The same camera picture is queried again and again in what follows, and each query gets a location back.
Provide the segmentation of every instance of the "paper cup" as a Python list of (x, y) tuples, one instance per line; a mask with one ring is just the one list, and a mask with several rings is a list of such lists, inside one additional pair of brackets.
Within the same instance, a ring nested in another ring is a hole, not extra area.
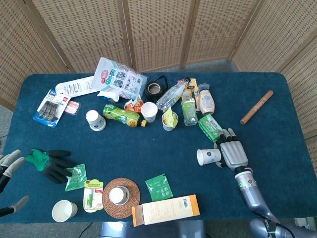
[(147, 122), (154, 122), (158, 113), (158, 107), (151, 102), (144, 103), (141, 107), (141, 113)]
[(103, 130), (106, 126), (106, 120), (95, 110), (90, 110), (86, 113), (86, 120), (94, 131)]
[(130, 192), (125, 186), (118, 186), (111, 189), (109, 199), (117, 206), (126, 204), (130, 198)]
[(65, 222), (77, 213), (77, 205), (68, 200), (61, 200), (54, 205), (52, 217), (56, 222)]
[(221, 152), (218, 149), (197, 150), (199, 165), (206, 165), (221, 160)]
[[(176, 120), (177, 120), (176, 125), (177, 125), (177, 123), (178, 123), (178, 115), (175, 112), (172, 112), (172, 113), (173, 113), (173, 115), (176, 115)], [(165, 123), (163, 121), (164, 114), (162, 115), (163, 128), (164, 128), (164, 130), (171, 131), (171, 130), (174, 129), (174, 127), (165, 125)]]

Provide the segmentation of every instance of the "clear plastic water bottle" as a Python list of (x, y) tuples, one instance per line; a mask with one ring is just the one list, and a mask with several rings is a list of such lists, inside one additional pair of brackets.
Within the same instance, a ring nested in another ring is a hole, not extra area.
[(186, 86), (189, 84), (190, 79), (185, 78), (184, 81), (171, 87), (160, 99), (157, 101), (158, 109), (162, 110), (164, 113), (168, 108), (172, 107), (178, 99), (182, 96)]
[(185, 125), (196, 125), (198, 118), (196, 115), (195, 99), (189, 92), (185, 92), (182, 96), (182, 109)]

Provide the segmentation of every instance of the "black cable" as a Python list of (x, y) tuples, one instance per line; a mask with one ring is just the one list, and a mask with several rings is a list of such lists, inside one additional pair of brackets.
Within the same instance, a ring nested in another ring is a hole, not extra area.
[(88, 227), (86, 227), (82, 232), (81, 232), (81, 234), (79, 235), (79, 237), (78, 238), (80, 238), (81, 237), (81, 235), (91, 226), (93, 224), (93, 222), (91, 222), (90, 224), (89, 224), (89, 226)]
[(294, 234), (292, 233), (292, 231), (290, 229), (288, 229), (286, 226), (283, 226), (282, 224), (279, 224), (279, 223), (276, 223), (276, 225), (280, 226), (280, 227), (283, 227), (285, 230), (287, 230), (291, 234), (292, 238), (296, 238), (294, 236)]

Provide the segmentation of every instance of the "mayonnaise bottle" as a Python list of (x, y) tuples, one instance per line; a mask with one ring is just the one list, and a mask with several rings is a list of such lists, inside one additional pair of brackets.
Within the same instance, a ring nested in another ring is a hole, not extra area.
[(209, 84), (203, 83), (198, 85), (198, 91), (199, 91), (199, 106), (200, 111), (203, 115), (210, 113), (214, 113), (214, 101), (209, 91)]

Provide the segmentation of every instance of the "orange box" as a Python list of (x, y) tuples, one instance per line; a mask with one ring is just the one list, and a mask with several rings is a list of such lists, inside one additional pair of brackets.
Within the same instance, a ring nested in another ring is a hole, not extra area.
[(134, 227), (198, 215), (200, 215), (200, 212), (196, 195), (149, 202), (132, 207)]

